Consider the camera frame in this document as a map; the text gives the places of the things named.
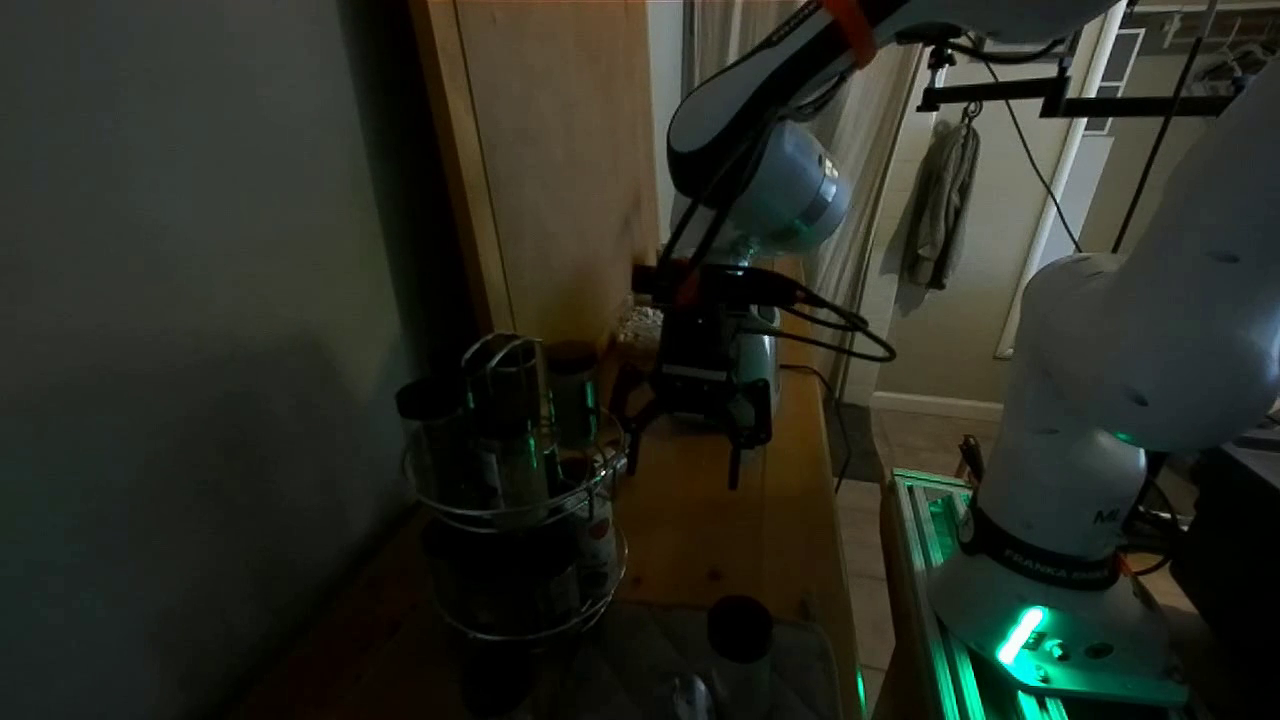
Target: hanging cloth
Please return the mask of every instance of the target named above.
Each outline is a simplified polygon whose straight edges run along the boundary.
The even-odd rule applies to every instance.
[[[964,106],[959,123],[940,128],[919,162],[902,244],[906,285],[949,289],[949,269],[959,244],[959,218],[978,157],[978,132],[972,128],[977,115],[978,106]]]

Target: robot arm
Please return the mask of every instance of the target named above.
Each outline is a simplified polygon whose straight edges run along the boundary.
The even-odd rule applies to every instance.
[[[1210,447],[1280,397],[1276,113],[1280,65],[1183,157],[1125,263],[1067,257],[1022,289],[968,552],[933,574],[944,629],[1021,686],[1187,699],[1174,670],[1152,670],[1179,662],[1164,616],[1119,581],[1125,514],[1143,447]]]
[[[775,121],[869,65],[899,34],[1055,40],[1115,0],[821,0],[790,11],[768,40],[705,79],[666,123],[676,188],[725,208],[754,176]]]

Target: wall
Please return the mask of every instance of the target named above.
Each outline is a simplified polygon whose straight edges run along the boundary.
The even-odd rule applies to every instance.
[[[949,82],[987,79],[978,69],[968,71],[972,75],[957,69]],[[1051,69],[1022,65],[1004,69],[998,75],[1016,79],[1045,71]],[[1051,171],[1067,138],[1067,123],[1038,121],[1038,105],[1011,106],[1038,168]],[[998,358],[996,348],[1045,211],[1045,188],[1021,153],[1004,105],[987,105],[977,128],[982,144],[959,224],[953,281],[944,291],[899,289],[891,313],[891,344],[899,358],[880,373],[880,393],[1004,401],[1009,358]]]
[[[1137,54],[1125,94],[1169,94],[1174,86],[1174,75],[1183,69],[1183,54]],[[1210,121],[1179,115],[1173,121],[1160,161],[1152,168],[1148,191],[1127,224],[1125,252],[1132,252],[1143,240],[1143,229],[1152,224],[1152,211],[1164,199],[1164,183],[1173,168],[1187,157],[1187,148],[1201,138],[1201,132]],[[1127,211],[1132,188],[1148,162],[1148,148],[1156,138],[1160,121],[1115,121],[1111,123],[1111,161],[1098,176],[1098,191],[1093,199],[1087,224],[1080,231],[1084,248],[1111,252],[1111,240],[1119,231],[1119,218]]]
[[[815,281],[815,291],[846,306],[857,306],[858,300],[857,263],[869,252],[862,240],[871,231],[874,204],[889,181],[896,132],[902,123],[902,113],[911,113],[906,99],[916,65],[916,48],[880,48],[874,65],[846,75],[833,106],[815,115],[815,132],[852,183],[852,211],[828,244],[808,252],[808,273]]]
[[[456,273],[380,23],[0,4],[0,717],[214,717],[408,505]]]
[[[655,229],[670,229],[666,123],[683,99],[683,14],[687,0],[648,0],[648,82],[653,82],[653,181]]]
[[[1021,289],[1027,289],[1027,281],[1045,263],[1077,257],[1077,240],[1084,248],[1084,224],[1087,224],[1093,199],[1098,191],[1098,176],[1109,171],[1111,144],[1115,144],[1115,137],[1080,128],[1080,144],[1070,153],[1070,168],[1067,168],[1067,176],[1060,183],[1060,208],[1064,208],[1067,224],[1055,214],[1055,208],[1049,208],[1049,214],[1038,214],[1038,244],[1031,244],[1031,252],[1027,252],[1027,263],[1021,273]],[[1011,313],[1004,319],[998,355],[1011,355],[1016,330],[1021,330],[1021,314],[1022,314],[1022,291],[1016,291]]]

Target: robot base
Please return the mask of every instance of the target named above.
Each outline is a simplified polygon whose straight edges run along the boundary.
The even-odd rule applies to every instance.
[[[1070,703],[1187,709],[1190,693],[1164,611],[1137,581],[1125,574],[1109,590],[1022,581],[987,557],[959,552],[968,482],[896,472],[891,491],[911,561],[911,611],[933,616],[925,646],[940,717],[987,717],[978,709],[998,694],[1045,709],[1022,717],[1064,717]]]
[[[940,625],[1022,693],[1183,709],[1187,682],[1152,594],[1049,588],[987,557],[957,552],[926,581]]]

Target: wooden table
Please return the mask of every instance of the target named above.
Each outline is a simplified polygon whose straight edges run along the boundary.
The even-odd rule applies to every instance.
[[[748,452],[728,491],[728,438],[655,424],[616,514],[631,548],[618,598],[707,606],[759,594],[779,621],[828,630],[852,686],[857,642],[833,509],[825,397],[779,375],[775,438]],[[433,606],[412,512],[341,598],[230,717],[462,717],[460,666]]]

